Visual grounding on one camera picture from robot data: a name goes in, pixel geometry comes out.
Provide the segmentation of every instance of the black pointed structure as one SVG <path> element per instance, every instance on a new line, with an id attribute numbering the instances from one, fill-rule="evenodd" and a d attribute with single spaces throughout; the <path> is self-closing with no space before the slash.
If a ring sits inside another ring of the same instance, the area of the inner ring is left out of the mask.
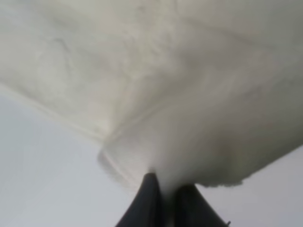
<path id="1" fill-rule="evenodd" d="M 175 196 L 175 227 L 228 227 L 194 185 L 181 187 Z M 146 174 L 141 187 L 116 227 L 164 227 L 159 183 Z"/>

